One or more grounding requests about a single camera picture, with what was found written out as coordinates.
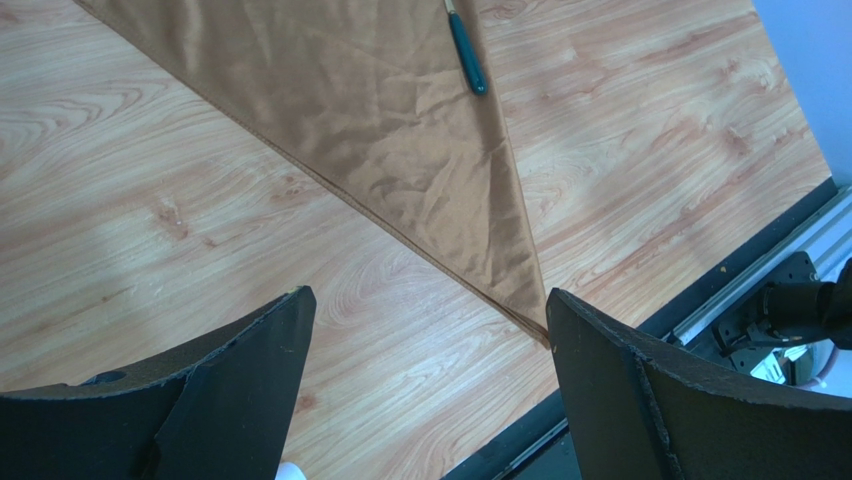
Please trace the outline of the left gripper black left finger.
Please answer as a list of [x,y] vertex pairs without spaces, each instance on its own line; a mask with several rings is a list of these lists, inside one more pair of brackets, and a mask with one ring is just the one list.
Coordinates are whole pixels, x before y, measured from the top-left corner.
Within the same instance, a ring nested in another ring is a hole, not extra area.
[[245,317],[79,385],[1,396],[5,479],[271,479],[298,399],[316,298]]

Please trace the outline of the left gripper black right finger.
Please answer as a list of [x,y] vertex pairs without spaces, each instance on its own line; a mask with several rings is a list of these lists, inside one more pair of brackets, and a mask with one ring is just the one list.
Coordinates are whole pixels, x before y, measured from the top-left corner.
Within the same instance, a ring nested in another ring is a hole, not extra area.
[[850,477],[849,399],[728,370],[560,289],[547,323],[584,478]]

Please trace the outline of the brown satin napkin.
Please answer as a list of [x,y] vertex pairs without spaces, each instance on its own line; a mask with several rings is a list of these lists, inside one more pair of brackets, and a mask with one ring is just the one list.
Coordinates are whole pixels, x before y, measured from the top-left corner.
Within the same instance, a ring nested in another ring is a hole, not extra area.
[[84,8],[531,337],[545,289],[499,98],[441,1]]

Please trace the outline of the gold spoon dark handle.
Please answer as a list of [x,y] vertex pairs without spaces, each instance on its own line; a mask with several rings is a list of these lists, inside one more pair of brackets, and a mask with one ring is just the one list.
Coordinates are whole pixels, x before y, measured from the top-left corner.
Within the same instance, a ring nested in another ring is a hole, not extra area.
[[444,0],[444,6],[450,32],[468,87],[474,95],[485,96],[488,93],[488,82],[464,22],[452,0]]

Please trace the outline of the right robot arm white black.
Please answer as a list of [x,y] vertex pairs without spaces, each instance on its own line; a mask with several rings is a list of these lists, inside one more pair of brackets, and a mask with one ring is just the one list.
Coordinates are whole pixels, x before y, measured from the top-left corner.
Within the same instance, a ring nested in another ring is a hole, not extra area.
[[775,384],[822,384],[841,350],[851,349],[851,261],[836,280],[818,278],[796,252],[712,324],[724,366]]

